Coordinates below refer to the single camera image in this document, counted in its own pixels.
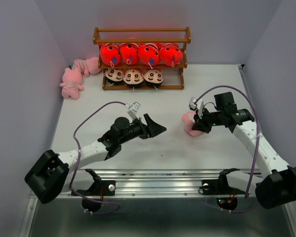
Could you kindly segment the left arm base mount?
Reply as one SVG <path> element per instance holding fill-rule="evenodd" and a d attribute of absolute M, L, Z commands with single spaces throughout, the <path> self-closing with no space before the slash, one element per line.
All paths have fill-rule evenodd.
<path fill-rule="evenodd" d="M 81 197 L 81 206 L 84 213 L 90 215 L 104 215 L 116 212 L 119 210 L 120 205 L 115 202 L 108 202 L 104 200 L 105 196 L 112 197 L 115 195 L 116 181 L 115 180 L 103 180 L 92 169 L 85 170 L 92 176 L 93 183 L 86 190 L 71 190 L 72 196 Z M 115 209 L 106 212 L 99 212 L 103 205 L 115 206 Z"/>

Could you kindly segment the pink striped plush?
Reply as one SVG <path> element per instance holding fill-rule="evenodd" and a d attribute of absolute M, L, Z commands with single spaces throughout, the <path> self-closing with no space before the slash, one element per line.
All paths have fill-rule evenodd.
<path fill-rule="evenodd" d="M 84 74 L 86 77 L 90 75 L 95 75 L 101 71 L 98 66 L 99 58 L 92 57 L 89 59 L 76 59 L 74 61 L 74 67 L 79 68 L 81 73 Z"/>
<path fill-rule="evenodd" d="M 63 98 L 72 98 L 77 100 L 80 97 L 80 91 L 84 90 L 82 85 L 83 78 L 80 68 L 65 68 L 62 76 L 60 87 L 62 88 L 61 95 Z"/>
<path fill-rule="evenodd" d="M 192 129 L 195 122 L 193 118 L 195 114 L 196 114 L 195 111 L 189 111 L 183 114 L 182 116 L 184 132 L 191 137 L 199 137 L 205 133 L 202 131 Z"/>

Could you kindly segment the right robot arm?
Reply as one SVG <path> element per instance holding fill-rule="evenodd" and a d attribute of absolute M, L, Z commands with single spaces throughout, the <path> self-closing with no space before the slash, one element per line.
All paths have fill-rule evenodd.
<path fill-rule="evenodd" d="M 241 142 L 253 158 L 250 173 L 238 168 L 224 169 L 214 180 L 204 181 L 204 195 L 227 195 L 232 190 L 254 195 L 265 209 L 296 201 L 296 167 L 289 165 L 273 149 L 260 131 L 257 120 L 247 109 L 238 109 L 233 94 L 217 94 L 215 111 L 209 112 L 202 99 L 191 98 L 195 111 L 192 131 L 209 133 L 224 126 Z"/>

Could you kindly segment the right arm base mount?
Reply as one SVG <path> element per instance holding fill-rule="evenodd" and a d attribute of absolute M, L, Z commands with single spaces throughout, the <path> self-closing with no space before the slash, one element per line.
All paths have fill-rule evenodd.
<path fill-rule="evenodd" d="M 222 184 L 218 179 L 202 180 L 198 192 L 204 196 L 215 196 L 215 207 L 228 212 L 239 212 L 236 211 L 238 206 L 237 195 L 244 194 L 244 192 L 239 189 L 231 188 L 227 184 Z"/>

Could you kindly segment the red fish plush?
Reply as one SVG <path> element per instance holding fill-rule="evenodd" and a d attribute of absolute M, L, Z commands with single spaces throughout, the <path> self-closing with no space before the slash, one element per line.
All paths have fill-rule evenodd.
<path fill-rule="evenodd" d="M 115 43 L 101 43 L 100 57 L 105 65 L 112 68 L 121 63 L 121 54 L 119 46 Z"/>
<path fill-rule="evenodd" d="M 138 57 L 143 64 L 153 69 L 153 67 L 158 65 L 161 61 L 159 52 L 162 47 L 163 45 L 158 42 L 144 43 L 138 49 Z"/>
<path fill-rule="evenodd" d="M 167 65 L 174 67 L 183 59 L 183 53 L 179 46 L 175 43 L 166 43 L 159 51 L 161 61 Z"/>
<path fill-rule="evenodd" d="M 119 51 L 122 57 L 122 60 L 127 65 L 135 65 L 139 63 L 138 56 L 139 45 L 137 43 L 129 42 L 122 43 L 120 45 Z"/>

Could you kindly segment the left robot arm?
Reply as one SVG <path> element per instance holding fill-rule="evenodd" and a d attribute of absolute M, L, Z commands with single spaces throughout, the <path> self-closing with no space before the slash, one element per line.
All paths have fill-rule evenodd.
<path fill-rule="evenodd" d="M 105 161 L 121 151 L 122 144 L 134 139 L 153 138 L 165 132 L 166 127 L 144 114 L 145 122 L 118 117 L 110 129 L 90 145 L 76 150 L 56 153 L 45 151 L 25 176 L 25 182 L 42 204 L 53 201 L 60 193 L 69 191 L 69 174 L 88 164 Z"/>

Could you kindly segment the doll plush orange cap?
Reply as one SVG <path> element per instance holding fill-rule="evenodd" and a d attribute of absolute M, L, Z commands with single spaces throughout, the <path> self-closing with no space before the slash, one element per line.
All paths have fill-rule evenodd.
<path fill-rule="evenodd" d="M 119 68 L 109 68 L 105 71 L 105 78 L 110 85 L 123 84 L 124 71 Z"/>

